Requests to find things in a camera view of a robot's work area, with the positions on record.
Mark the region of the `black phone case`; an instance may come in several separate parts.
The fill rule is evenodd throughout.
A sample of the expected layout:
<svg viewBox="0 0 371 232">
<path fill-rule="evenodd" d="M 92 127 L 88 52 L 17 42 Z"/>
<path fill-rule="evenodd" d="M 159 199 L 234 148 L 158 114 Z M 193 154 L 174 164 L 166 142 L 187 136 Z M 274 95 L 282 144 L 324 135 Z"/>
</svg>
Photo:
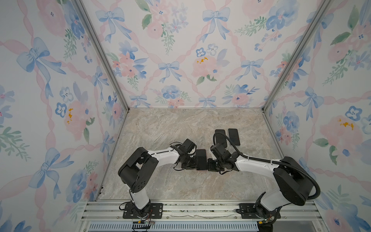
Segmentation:
<svg viewBox="0 0 371 232">
<path fill-rule="evenodd" d="M 226 132 L 223 129 L 216 129 L 214 132 L 214 143 L 222 145 L 224 148 L 227 148 L 227 139 L 225 137 Z"/>
</svg>

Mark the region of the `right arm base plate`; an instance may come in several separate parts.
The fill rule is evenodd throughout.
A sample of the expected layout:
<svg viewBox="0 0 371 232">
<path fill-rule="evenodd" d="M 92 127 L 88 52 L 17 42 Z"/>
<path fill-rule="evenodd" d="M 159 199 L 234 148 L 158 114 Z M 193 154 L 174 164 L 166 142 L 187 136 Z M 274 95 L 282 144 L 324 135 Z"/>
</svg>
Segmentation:
<svg viewBox="0 0 371 232">
<path fill-rule="evenodd" d="M 261 205 L 255 205 L 253 203 L 241 203 L 239 208 L 236 210 L 243 219 L 280 219 L 280 212 L 277 210 L 269 211 Z"/>
</svg>

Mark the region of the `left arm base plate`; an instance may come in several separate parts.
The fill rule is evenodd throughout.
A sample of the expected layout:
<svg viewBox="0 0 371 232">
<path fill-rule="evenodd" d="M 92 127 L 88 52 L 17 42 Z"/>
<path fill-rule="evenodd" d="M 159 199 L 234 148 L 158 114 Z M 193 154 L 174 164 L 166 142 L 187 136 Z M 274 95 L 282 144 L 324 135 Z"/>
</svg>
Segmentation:
<svg viewBox="0 0 371 232">
<path fill-rule="evenodd" d="M 143 209 L 138 209 L 134 203 L 125 204 L 123 219 L 161 219 L 163 214 L 162 203 L 149 203 Z"/>
</svg>

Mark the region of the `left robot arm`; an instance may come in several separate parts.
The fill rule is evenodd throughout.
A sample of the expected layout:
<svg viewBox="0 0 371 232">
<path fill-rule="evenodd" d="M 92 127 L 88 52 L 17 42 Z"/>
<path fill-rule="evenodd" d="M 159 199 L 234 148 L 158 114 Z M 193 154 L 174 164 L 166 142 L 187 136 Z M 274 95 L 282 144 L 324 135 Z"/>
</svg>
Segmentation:
<svg viewBox="0 0 371 232">
<path fill-rule="evenodd" d="M 143 210 L 150 204 L 146 185 L 156 168 L 168 164 L 188 163 L 196 149 L 197 146 L 193 143 L 177 144 L 158 151 L 148 151 L 143 147 L 136 149 L 118 170 L 121 181 L 129 187 L 133 205 Z"/>
</svg>

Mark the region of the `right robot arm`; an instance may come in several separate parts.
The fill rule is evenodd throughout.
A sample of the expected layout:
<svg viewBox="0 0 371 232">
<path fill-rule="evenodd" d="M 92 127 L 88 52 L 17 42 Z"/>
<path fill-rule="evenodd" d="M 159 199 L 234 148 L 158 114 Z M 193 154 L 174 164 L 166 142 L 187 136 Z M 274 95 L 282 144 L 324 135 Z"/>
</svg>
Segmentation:
<svg viewBox="0 0 371 232">
<path fill-rule="evenodd" d="M 316 180 L 291 157 L 263 159 L 235 152 L 227 159 L 208 159 L 207 165 L 208 171 L 221 175 L 230 171 L 250 172 L 275 180 L 278 189 L 262 193 L 253 206 L 261 217 L 289 204 L 303 206 L 321 194 Z"/>
</svg>

